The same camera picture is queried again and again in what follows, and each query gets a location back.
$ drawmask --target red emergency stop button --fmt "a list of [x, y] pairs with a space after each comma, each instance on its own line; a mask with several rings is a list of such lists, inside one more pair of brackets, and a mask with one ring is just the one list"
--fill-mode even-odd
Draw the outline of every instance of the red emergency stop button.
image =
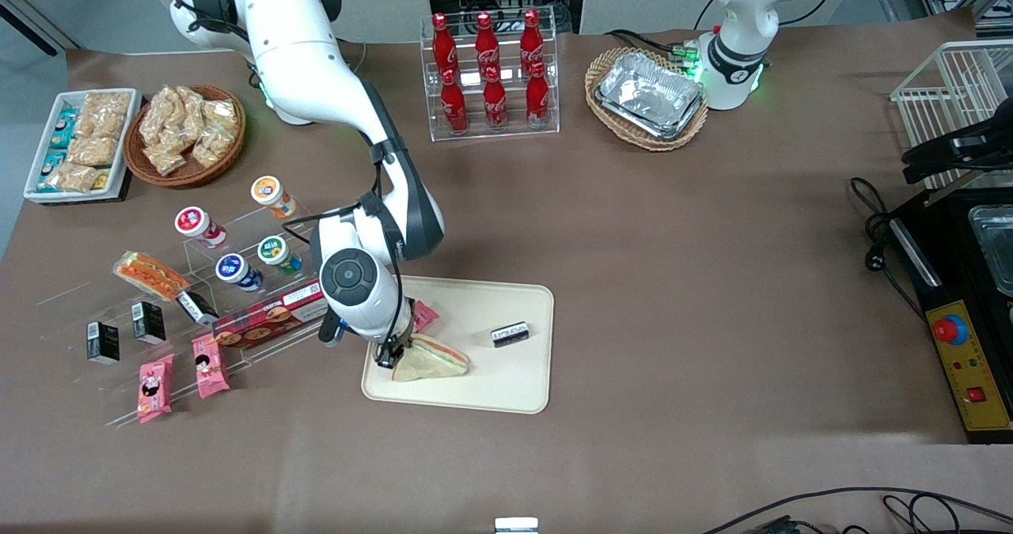
[[934, 321], [932, 332], [940, 340], [954, 347], [967, 341], [967, 324], [955, 314], [947, 314], [939, 320]]

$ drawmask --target coca-cola bottle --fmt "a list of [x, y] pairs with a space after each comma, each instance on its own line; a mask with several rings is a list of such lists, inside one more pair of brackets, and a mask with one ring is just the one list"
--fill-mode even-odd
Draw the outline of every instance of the coca-cola bottle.
[[531, 77], [531, 66], [542, 63], [542, 32], [538, 29], [538, 10], [524, 13], [524, 34], [521, 35], [521, 77]]
[[493, 78], [499, 81], [499, 42], [492, 33], [492, 16], [478, 12], [478, 35], [475, 36], [475, 54], [478, 56], [478, 73], [482, 81]]
[[468, 131], [468, 112], [464, 108], [464, 93], [457, 86], [454, 72], [445, 71], [440, 76], [444, 83], [444, 88], [440, 92], [440, 100], [443, 101], [444, 115], [447, 116], [447, 123], [450, 124], [450, 134], [463, 135]]
[[433, 14], [433, 57], [437, 61], [437, 69], [440, 70], [440, 76], [450, 72], [454, 77], [457, 76], [457, 44], [454, 43], [454, 36], [450, 34], [447, 30], [447, 16], [443, 12], [436, 12]]
[[489, 80], [482, 90], [485, 99], [485, 123], [492, 133], [506, 130], [506, 90], [499, 82], [499, 68], [487, 72]]
[[549, 84], [545, 82], [545, 64], [531, 65], [528, 80], [528, 127], [544, 129], [549, 123]]

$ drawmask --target yellow control panel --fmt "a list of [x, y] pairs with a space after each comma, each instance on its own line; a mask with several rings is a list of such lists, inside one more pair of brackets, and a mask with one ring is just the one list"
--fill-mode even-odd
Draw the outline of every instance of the yellow control panel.
[[982, 354], [963, 301], [927, 311], [925, 316], [960, 409], [963, 427], [967, 431], [1011, 429], [1009, 413]]

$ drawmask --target brown tablecloth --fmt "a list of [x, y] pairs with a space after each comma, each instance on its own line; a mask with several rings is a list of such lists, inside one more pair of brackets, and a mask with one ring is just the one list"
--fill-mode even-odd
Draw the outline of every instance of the brown tablecloth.
[[[864, 213], [846, 194], [856, 174], [891, 204], [912, 194], [887, 93], [937, 45], [969, 37], [963, 15], [785, 29], [749, 102], [670, 154], [620, 142], [585, 104], [583, 71], [609, 37], [562, 37], [558, 136], [439, 144], [417, 48], [372, 46], [363, 75], [447, 218], [438, 251], [404, 270], [549, 287], [549, 406], [370, 401], [361, 341], [310, 340], [247, 372], [244, 389], [122, 430], [95, 414], [100, 392], [62, 377], [82, 360], [40, 342], [35, 303], [106, 275], [124, 249], [178, 243], [183, 205], [232, 219], [251, 209], [252, 178], [274, 173], [335, 207], [372, 167], [349, 128], [281, 123], [233, 54], [72, 53], [74, 88], [220, 85], [244, 100], [249, 132], [237, 165], [200, 189], [135, 182], [122, 204], [25, 204], [0, 264], [0, 523], [445, 533], [532, 515], [544, 532], [694, 532], [846, 484], [1013, 510], [1013, 450], [963, 445], [924, 328], [862, 266]], [[868, 494], [787, 511], [886, 527]]]

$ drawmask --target wicker basket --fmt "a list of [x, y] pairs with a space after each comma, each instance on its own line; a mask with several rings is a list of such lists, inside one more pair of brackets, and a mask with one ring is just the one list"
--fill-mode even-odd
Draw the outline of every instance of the wicker basket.
[[192, 147], [190, 147], [183, 151], [186, 164], [176, 168], [168, 176], [162, 176], [162, 174], [158, 173], [158, 170], [155, 170], [155, 166], [149, 162], [148, 156], [144, 154], [145, 142], [144, 138], [141, 137], [140, 127], [151, 103], [144, 105], [138, 111], [137, 117], [134, 118], [134, 122], [131, 123], [130, 130], [127, 131], [124, 158], [131, 172], [149, 184], [169, 188], [203, 186], [221, 176], [221, 174], [224, 174], [225, 170], [228, 170], [232, 166], [232, 163], [235, 163], [236, 159], [239, 158], [239, 152], [243, 149], [243, 137], [246, 134], [246, 111], [243, 110], [243, 103], [239, 102], [239, 98], [225, 89], [212, 87], [211, 85], [191, 85], [190, 89], [197, 91], [209, 101], [232, 100], [232, 104], [236, 107], [236, 119], [239, 123], [238, 130], [236, 130], [236, 140], [225, 151], [222, 159], [211, 168], [205, 168], [200, 162], [193, 160], [192, 156], [189, 156], [192, 151]]
[[615, 65], [616, 60], [624, 55], [633, 52], [640, 52], [647, 55], [648, 58], [654, 60], [657, 65], [674, 70], [676, 65], [654, 54], [654, 52], [647, 52], [644, 50], [637, 50], [636, 48], [616, 48], [615, 50], [610, 50], [605, 52], [598, 57], [594, 62], [591, 63], [590, 68], [588, 68], [588, 73], [583, 76], [583, 90], [585, 98], [588, 101], [588, 106], [591, 110], [608, 127], [617, 137], [630, 143], [631, 145], [636, 145], [645, 150], [653, 152], [665, 152], [670, 150], [676, 150], [677, 148], [690, 142], [690, 139], [694, 137], [703, 127], [704, 121], [707, 120], [707, 101], [704, 100], [700, 108], [697, 109], [696, 115], [690, 120], [683, 132], [676, 137], [674, 141], [663, 141], [656, 137], [652, 137], [647, 131], [633, 125], [629, 121], [626, 121], [622, 117], [619, 117], [615, 112], [602, 106], [598, 100], [595, 99], [595, 88], [598, 87], [598, 83], [601, 83], [605, 76], [608, 75], [612, 66]]

